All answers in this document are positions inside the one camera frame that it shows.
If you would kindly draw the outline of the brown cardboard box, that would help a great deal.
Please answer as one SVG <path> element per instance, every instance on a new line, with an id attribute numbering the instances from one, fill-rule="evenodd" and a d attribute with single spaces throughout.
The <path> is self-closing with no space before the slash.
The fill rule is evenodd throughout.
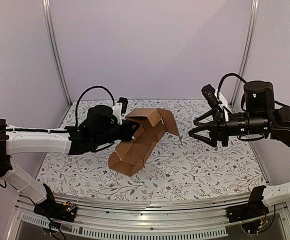
<path id="1" fill-rule="evenodd" d="M 162 108 L 135 108 L 126 120 L 140 123 L 132 141 L 121 141 L 108 160 L 110 169 L 132 176 L 142 170 L 155 145 L 165 133 L 179 136 L 175 118 Z"/>

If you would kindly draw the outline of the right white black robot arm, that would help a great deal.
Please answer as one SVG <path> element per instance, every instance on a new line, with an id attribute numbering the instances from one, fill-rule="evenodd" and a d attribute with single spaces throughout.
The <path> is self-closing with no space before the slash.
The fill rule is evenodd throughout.
<path id="1" fill-rule="evenodd" d="M 188 132 L 190 137 L 212 147 L 218 142 L 226 147 L 230 136 L 259 135 L 259 139 L 271 138 L 290 147 L 290 106 L 275 108 L 270 82 L 255 80 L 244 84 L 244 112 L 229 113 L 226 99 L 209 84 L 202 88 L 202 94 L 211 110 L 194 120 L 195 128 Z"/>

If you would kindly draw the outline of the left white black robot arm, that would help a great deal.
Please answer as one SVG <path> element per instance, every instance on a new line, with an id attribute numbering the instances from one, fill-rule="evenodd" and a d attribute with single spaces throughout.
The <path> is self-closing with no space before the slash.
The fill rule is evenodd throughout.
<path id="1" fill-rule="evenodd" d="M 33 179 L 10 158 L 22 153 L 82 155 L 106 149 L 115 141 L 131 141 L 140 124 L 121 118 L 125 109 L 97 105 L 81 124 L 64 128 L 23 128 L 0 119 L 0 179 L 26 194 L 48 216 L 55 217 L 59 206 L 50 188 Z"/>

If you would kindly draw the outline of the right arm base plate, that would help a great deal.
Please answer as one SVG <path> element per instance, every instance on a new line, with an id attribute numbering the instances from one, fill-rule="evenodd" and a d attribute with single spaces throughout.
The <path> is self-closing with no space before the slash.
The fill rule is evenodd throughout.
<path id="1" fill-rule="evenodd" d="M 257 218 L 269 213 L 269 208 L 261 201 L 248 202 L 226 208 L 226 217 L 230 223 Z"/>

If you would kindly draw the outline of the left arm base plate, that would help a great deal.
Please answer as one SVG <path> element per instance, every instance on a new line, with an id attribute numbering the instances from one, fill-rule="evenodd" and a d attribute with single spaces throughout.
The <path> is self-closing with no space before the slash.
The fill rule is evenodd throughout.
<path id="1" fill-rule="evenodd" d="M 42 215 L 48 219 L 56 219 L 66 222 L 74 222 L 78 205 L 66 201 L 58 203 L 54 199 L 46 199 L 42 203 L 36 203 L 34 213 Z"/>

